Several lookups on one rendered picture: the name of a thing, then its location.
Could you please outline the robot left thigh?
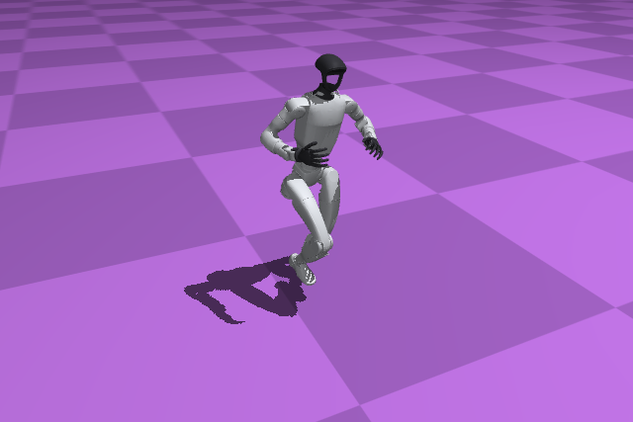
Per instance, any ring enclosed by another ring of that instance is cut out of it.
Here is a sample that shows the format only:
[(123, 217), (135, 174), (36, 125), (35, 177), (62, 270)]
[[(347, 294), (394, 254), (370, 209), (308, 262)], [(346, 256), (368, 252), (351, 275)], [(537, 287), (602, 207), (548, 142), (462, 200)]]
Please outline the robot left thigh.
[(323, 167), (323, 174), (318, 181), (321, 184), (318, 194), (319, 210), (327, 232), (331, 234), (337, 220), (340, 204), (340, 183), (338, 172), (331, 166)]

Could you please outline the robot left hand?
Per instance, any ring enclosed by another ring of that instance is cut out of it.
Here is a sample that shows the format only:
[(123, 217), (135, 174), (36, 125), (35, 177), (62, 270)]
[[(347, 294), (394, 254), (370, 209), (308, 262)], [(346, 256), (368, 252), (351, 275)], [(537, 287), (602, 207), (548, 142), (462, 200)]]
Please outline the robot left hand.
[(366, 144), (366, 149), (371, 149), (369, 154), (372, 154), (374, 152), (374, 150), (376, 149), (376, 153), (373, 155), (373, 157), (376, 157), (377, 154), (380, 152), (377, 160), (379, 160), (381, 158), (381, 156), (383, 155), (383, 150), (380, 146), (380, 144), (378, 143), (378, 140), (374, 137), (365, 137), (362, 142), (364, 142)]

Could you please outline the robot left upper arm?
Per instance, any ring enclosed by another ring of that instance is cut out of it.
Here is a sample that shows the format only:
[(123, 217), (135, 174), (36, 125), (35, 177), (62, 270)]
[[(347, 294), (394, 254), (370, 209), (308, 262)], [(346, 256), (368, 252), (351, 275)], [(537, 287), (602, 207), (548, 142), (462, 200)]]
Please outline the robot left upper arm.
[(358, 106), (358, 104), (351, 99), (348, 95), (341, 95), (346, 102), (346, 110), (345, 114), (347, 114), (351, 119), (356, 121), (355, 126), (361, 132), (362, 126), (367, 124), (367, 120), (364, 116), (363, 111)]

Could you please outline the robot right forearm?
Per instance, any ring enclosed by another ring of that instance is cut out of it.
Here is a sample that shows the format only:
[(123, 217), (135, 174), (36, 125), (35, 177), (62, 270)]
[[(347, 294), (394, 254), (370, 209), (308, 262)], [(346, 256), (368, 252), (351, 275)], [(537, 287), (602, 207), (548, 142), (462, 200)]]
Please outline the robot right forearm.
[(269, 131), (262, 132), (260, 140), (273, 154), (278, 154), (286, 161), (296, 161), (295, 151), (291, 151), (294, 147), (284, 143), (280, 138), (275, 138)]

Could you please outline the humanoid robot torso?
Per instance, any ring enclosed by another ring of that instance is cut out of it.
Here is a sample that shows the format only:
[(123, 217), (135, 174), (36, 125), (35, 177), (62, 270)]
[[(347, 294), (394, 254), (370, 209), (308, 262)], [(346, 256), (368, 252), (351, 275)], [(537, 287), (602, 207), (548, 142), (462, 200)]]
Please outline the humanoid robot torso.
[[(316, 94), (324, 95), (320, 91), (315, 94), (311, 91), (302, 96), (307, 98), (310, 105), (306, 113), (300, 119), (296, 119), (294, 137), (298, 148), (303, 148), (317, 141), (317, 144), (309, 149), (327, 148), (325, 151), (314, 154), (330, 154), (338, 138), (346, 110), (346, 102), (338, 90), (331, 92), (330, 95), (334, 95), (332, 100), (321, 99)], [(318, 168), (306, 165), (304, 162), (296, 162), (293, 166), (293, 172), (299, 175), (310, 187), (321, 179), (323, 167)]]

